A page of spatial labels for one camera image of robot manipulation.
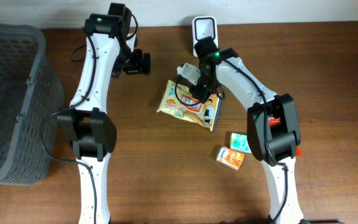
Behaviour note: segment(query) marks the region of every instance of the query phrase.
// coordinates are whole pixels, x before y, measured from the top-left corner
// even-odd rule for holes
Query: plastic container
[[[50,159],[42,149],[39,127],[63,101],[41,31],[0,24],[0,184],[30,185],[46,177]],[[57,122],[51,119],[44,131],[48,149],[56,131]]]

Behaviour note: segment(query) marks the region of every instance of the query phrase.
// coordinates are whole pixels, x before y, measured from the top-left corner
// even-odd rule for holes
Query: brown tabletop
[[[220,48],[232,47],[268,88],[289,93],[298,110],[302,157],[298,199],[307,220],[358,224],[358,22],[219,26]],[[85,43],[81,30],[44,30],[47,56],[73,97]],[[247,113],[226,89],[215,132],[156,113],[176,67],[198,64],[191,27],[140,28],[138,46],[152,56],[152,73],[112,79],[108,115],[117,145],[108,170],[108,204],[118,223],[219,223],[266,218],[269,193],[262,165],[246,154],[238,171],[215,161],[230,133],[245,133]],[[55,154],[72,158],[62,132]],[[53,161],[33,186],[0,185],[0,223],[77,223],[77,166]]]

